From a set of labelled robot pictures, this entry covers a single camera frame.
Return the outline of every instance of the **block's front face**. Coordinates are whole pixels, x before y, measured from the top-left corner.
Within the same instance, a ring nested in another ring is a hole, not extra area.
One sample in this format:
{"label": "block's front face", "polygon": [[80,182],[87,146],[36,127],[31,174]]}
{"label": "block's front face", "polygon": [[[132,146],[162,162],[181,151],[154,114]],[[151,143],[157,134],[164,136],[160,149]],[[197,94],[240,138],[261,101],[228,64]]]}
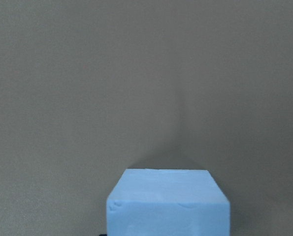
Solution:
{"label": "block's front face", "polygon": [[126,170],[106,208],[108,236],[229,236],[229,202],[208,171]]}
{"label": "block's front face", "polygon": [[229,204],[107,202],[108,236],[229,236]]}

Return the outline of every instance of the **gray floor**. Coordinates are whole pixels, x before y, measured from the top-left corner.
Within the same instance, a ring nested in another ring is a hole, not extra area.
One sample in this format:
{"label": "gray floor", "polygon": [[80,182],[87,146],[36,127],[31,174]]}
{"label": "gray floor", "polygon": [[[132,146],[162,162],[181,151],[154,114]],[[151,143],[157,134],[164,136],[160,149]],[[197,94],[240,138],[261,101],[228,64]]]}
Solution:
{"label": "gray floor", "polygon": [[105,233],[128,167],[208,169],[232,236],[293,236],[293,0],[0,0],[0,236]]}

